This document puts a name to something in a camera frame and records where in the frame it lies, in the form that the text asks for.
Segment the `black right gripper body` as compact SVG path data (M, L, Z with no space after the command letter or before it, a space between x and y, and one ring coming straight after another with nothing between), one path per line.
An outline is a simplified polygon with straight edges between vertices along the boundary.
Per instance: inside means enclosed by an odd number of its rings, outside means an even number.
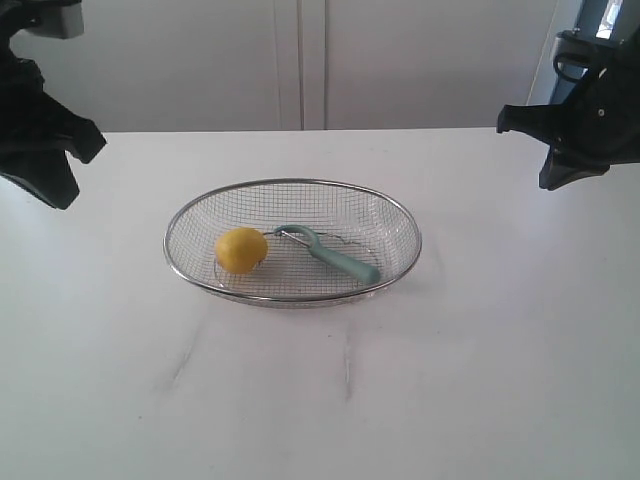
M570 168L639 161L639 61L613 59L590 69L551 104L552 159Z

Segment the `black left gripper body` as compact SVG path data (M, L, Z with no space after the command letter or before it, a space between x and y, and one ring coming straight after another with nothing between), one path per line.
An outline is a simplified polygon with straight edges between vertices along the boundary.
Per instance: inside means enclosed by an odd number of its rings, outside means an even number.
M1 56L1 173L63 175L65 153L55 145L52 99L37 64Z

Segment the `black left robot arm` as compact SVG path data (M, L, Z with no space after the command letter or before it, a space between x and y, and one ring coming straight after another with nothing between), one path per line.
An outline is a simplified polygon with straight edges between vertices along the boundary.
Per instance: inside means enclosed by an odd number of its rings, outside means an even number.
M107 141L93 121L45 92L35 61L13 53L11 39L23 30L45 38L78 37L84 33L82 2L1 3L1 177L65 210L79 195L67 156L88 164Z

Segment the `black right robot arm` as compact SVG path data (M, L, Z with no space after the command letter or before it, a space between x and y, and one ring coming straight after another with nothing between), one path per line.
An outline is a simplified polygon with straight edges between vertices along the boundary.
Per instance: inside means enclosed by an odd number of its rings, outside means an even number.
M574 27L556 34L552 67L567 94L547 105L506 105L496 131L548 146L539 187L554 191L613 165L639 162L639 3L622 1L607 38Z

